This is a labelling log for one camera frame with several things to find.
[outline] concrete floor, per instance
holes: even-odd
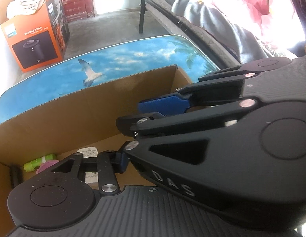
[[[65,60],[118,43],[167,35],[168,32],[152,16],[145,13],[144,31],[139,34],[139,10],[124,10],[77,20],[68,24],[71,37],[65,53]],[[18,75],[15,84],[52,65],[41,67]]]

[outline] blue glass table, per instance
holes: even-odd
[[[0,97],[0,123],[90,86],[177,64],[193,82],[219,68],[178,35],[126,42],[63,61],[21,81]]]

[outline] green bottle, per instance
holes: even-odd
[[[23,165],[23,168],[24,168],[25,172],[32,172],[32,171],[38,169],[42,163],[45,163],[47,161],[52,161],[52,160],[55,160],[55,159],[56,159],[56,156],[54,154],[46,155],[46,156],[43,156],[39,159],[36,159],[36,160],[30,161],[28,163],[25,163]]]

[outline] cardboard box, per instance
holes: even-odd
[[[118,150],[130,137],[115,126],[119,116],[137,114],[137,103],[191,83],[176,65],[99,84],[52,100],[0,124],[0,237],[14,229],[6,200],[11,191],[9,166],[54,153],[59,160],[80,148]],[[35,172],[24,173],[24,180]],[[129,163],[117,174],[126,184],[152,186]]]
[[[23,72],[62,61],[70,37],[62,0],[46,0],[32,15],[7,18],[14,0],[0,0],[0,26]]]

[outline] seagull image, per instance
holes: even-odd
[[[83,69],[87,75],[87,79],[85,79],[83,81],[84,86],[89,87],[92,85],[92,83],[94,82],[94,80],[100,76],[102,76],[102,73],[96,73],[92,70],[92,67],[90,66],[90,64],[84,60],[78,59],[79,63],[81,66],[83,66]]]

